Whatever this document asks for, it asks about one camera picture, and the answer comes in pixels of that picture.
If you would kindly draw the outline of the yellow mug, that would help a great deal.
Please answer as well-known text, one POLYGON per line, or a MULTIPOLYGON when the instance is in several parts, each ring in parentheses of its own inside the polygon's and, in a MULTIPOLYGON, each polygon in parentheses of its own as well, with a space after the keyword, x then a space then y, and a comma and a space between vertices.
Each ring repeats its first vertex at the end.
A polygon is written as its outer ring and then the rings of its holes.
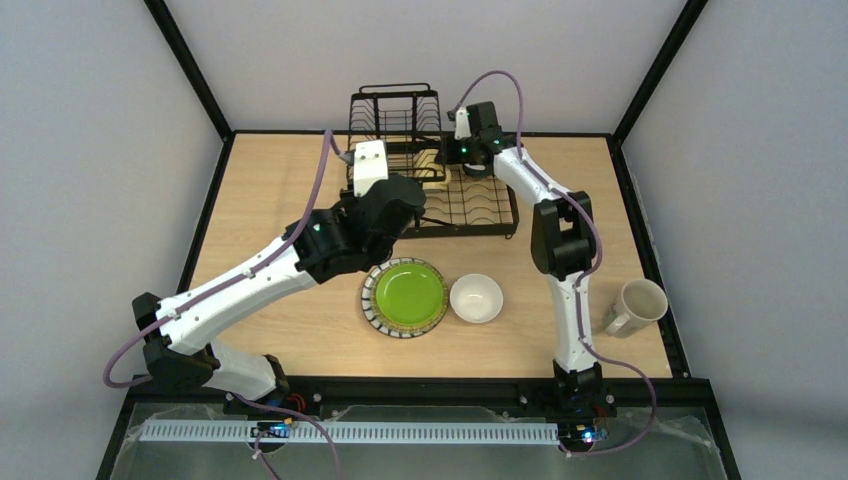
POLYGON ((426 193, 447 192, 452 181, 452 171, 439 162, 439 152, 426 149, 413 159, 412 177, 426 193))

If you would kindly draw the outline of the plain white bowl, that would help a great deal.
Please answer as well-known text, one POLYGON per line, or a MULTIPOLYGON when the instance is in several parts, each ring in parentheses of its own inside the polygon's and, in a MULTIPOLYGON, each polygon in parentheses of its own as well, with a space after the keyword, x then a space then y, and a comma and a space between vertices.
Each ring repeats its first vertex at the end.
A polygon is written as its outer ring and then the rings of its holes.
POLYGON ((504 295, 494 279, 474 273, 464 275, 453 283, 449 301, 460 319, 472 324, 483 324, 501 313, 504 295))

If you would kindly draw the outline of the teal patterned white bowl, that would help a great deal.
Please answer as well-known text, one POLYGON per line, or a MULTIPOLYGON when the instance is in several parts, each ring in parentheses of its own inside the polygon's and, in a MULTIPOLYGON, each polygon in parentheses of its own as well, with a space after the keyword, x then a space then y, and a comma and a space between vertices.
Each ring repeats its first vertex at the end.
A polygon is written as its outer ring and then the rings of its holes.
POLYGON ((467 177, 474 178, 474 179, 487 178, 487 177, 491 177, 493 175, 493 165, 492 164, 464 163, 464 164, 461 165, 461 169, 467 177))

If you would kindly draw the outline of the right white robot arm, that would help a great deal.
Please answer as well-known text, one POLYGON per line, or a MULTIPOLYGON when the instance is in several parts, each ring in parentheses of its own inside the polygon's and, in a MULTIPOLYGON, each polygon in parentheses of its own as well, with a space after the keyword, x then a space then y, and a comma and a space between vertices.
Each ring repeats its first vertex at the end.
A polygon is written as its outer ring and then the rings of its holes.
POLYGON ((590 197, 558 183, 518 135, 506 134, 493 102, 458 106, 448 118, 454 125, 452 159, 490 170, 533 208, 530 253, 551 292, 557 335, 553 398, 543 405, 564 416, 589 417, 605 398, 602 368, 591 352, 588 284, 603 248, 590 197))

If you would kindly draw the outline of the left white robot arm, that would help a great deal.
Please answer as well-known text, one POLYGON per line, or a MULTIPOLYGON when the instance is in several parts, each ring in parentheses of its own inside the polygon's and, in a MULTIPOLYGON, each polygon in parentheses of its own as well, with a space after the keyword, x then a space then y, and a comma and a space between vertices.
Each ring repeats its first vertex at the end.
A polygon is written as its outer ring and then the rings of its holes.
POLYGON ((416 181, 391 175, 360 197, 313 210, 255 256, 199 287, 168 298, 137 297, 133 309, 153 383, 169 392, 206 387, 249 400, 287 390, 274 356, 227 347, 218 335, 283 297, 387 261, 425 203, 416 181))

